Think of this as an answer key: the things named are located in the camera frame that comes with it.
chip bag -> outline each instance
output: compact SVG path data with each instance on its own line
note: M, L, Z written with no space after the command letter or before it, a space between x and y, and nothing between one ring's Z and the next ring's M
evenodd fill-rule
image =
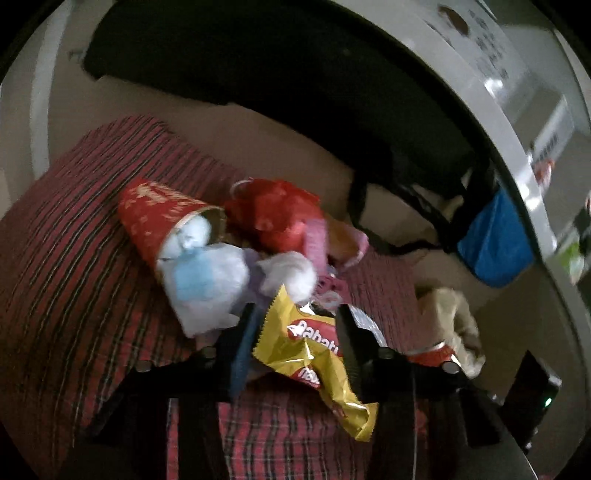
M371 438L378 404L362 404L351 390L334 319L301 312L282 286L253 355L274 371L318 390L355 440Z

red paper cup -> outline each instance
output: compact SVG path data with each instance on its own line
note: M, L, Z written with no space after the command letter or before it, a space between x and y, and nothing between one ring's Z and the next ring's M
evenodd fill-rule
M140 255L154 271L164 241L195 215L211 224L210 243L218 241L226 228L222 208L142 178L132 180L123 190L118 212Z

red plaid blanket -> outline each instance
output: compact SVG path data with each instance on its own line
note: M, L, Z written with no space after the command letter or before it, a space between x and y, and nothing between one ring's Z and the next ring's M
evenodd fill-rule
M41 479L55 476L128 366L193 350L119 223L119 192L135 176L213 204L244 178L162 122L133 116L88 133L0 221L0 420ZM392 346L422 346L409 335L421 327L402 261L370 252L345 278ZM371 446L296 382L263 378L219 417L233 478L363 478Z

blue pouch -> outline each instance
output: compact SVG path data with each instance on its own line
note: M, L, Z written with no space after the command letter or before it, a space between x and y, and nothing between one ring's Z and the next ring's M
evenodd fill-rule
M525 229L501 188L476 216L457 253L472 273L491 287L504 287L534 261Z

beige cloth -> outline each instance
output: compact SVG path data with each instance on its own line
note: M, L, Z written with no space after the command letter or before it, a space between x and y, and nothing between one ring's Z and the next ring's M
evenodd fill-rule
M418 308L423 320L436 324L439 338L454 350L466 376L477 377L486 359L464 295L450 288L436 288L418 299Z

